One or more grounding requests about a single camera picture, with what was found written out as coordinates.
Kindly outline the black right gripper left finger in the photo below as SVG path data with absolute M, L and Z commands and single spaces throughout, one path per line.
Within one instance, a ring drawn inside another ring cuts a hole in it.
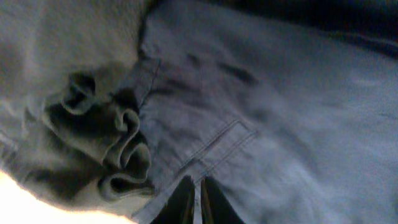
M 194 206 L 195 185 L 190 176 L 185 176 L 150 224 L 193 224 Z

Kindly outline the dark green Nike t-shirt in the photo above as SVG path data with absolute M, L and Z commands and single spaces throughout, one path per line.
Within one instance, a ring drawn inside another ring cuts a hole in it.
M 134 90 L 151 1 L 1 2 L 1 169 L 37 200 L 126 216 L 154 197 Z

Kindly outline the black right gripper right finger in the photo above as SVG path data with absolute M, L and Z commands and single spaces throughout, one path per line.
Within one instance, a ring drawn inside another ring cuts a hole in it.
M 245 224 L 212 177 L 201 181 L 202 224 Z

